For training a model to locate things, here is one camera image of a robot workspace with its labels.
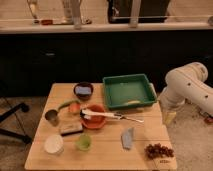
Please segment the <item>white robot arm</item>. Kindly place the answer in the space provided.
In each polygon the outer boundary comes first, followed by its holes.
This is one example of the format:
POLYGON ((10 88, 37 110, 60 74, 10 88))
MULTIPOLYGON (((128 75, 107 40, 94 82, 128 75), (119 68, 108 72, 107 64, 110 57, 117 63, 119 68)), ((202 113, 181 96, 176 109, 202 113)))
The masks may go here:
POLYGON ((207 121, 213 122, 213 88, 205 84, 207 78, 208 70, 200 62, 186 64, 166 74, 166 87, 158 97, 165 125, 171 123, 185 100, 197 105, 207 115, 207 121))

